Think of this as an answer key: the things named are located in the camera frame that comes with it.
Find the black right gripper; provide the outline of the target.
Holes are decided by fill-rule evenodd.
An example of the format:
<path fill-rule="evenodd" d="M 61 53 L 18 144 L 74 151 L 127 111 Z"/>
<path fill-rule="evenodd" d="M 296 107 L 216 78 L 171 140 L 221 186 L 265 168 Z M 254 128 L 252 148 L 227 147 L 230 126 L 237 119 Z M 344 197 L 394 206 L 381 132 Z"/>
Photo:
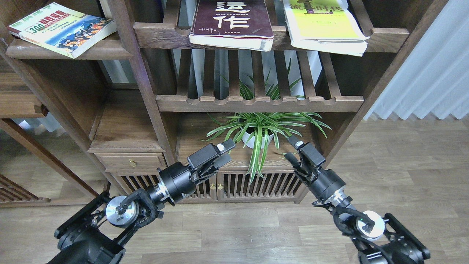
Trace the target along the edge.
<path fill-rule="evenodd" d="M 287 140 L 296 149 L 300 160 L 293 153 L 286 153 L 285 158 L 292 165 L 295 176 L 319 202 L 342 202 L 347 199 L 345 182 L 332 169 L 321 167 L 326 161 L 325 157 L 310 142 L 304 143 L 294 135 Z"/>

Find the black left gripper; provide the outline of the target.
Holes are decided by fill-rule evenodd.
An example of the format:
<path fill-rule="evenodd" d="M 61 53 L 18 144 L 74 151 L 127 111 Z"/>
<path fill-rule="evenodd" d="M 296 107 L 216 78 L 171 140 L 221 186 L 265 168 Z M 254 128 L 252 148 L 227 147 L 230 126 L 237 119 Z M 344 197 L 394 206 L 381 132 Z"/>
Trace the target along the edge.
<path fill-rule="evenodd" d="M 228 152 L 235 147 L 231 139 L 217 145 L 210 143 L 191 154 L 187 158 L 188 165 L 176 162 L 159 171 L 158 202 L 174 205 L 189 197 L 198 184 L 206 182 L 232 160 Z"/>

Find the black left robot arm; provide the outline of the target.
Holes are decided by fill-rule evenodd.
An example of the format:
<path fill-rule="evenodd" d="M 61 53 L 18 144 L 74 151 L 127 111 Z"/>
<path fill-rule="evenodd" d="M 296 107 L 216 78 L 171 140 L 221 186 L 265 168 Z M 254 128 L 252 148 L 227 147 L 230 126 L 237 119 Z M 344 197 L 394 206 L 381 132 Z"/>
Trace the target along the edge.
<path fill-rule="evenodd" d="M 60 252 L 51 264 L 117 264 L 125 244 L 138 229 L 163 217 L 166 203 L 189 197 L 196 186 L 215 175 L 235 147 L 229 139 L 209 144 L 190 155 L 188 164 L 176 162 L 160 171 L 160 182 L 131 194 L 110 197 L 104 191 L 64 222 L 54 233 Z"/>

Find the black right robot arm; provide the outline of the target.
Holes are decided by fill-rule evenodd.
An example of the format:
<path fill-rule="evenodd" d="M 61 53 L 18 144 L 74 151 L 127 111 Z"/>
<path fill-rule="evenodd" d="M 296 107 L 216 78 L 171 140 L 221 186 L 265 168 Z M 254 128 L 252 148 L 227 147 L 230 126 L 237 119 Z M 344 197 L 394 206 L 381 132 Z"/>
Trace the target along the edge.
<path fill-rule="evenodd" d="M 288 142 L 300 160 L 288 152 L 295 176 L 316 197 L 315 207 L 325 208 L 333 216 L 335 226 L 351 239 L 362 264 L 423 264 L 431 257 L 422 244 L 392 214 L 384 217 L 373 211 L 358 211 L 352 198 L 344 193 L 345 182 L 331 169 L 324 169 L 325 158 L 310 143 L 291 136 Z"/>

